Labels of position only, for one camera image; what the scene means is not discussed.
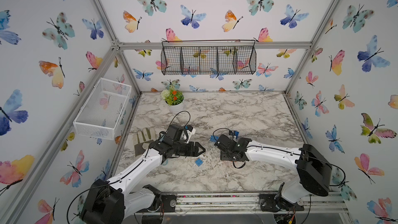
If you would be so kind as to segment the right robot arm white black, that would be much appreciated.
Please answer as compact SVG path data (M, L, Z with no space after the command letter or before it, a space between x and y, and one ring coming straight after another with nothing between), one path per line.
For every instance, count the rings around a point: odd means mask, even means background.
M310 144L301 148L278 147L226 135L215 138L221 160L232 162L260 161L296 172L294 179L282 183L275 201L294 204L308 195L327 197L330 191L332 165Z

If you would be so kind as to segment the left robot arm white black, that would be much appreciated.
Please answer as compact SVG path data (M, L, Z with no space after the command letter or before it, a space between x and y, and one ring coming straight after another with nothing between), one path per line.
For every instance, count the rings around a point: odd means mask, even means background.
M158 211L162 206L161 191L150 185L137 192L132 190L167 159L203 154L205 148L190 140L195 132L191 125L171 124L129 167L108 180L96 180L88 191L79 219L86 224L120 224L143 209Z

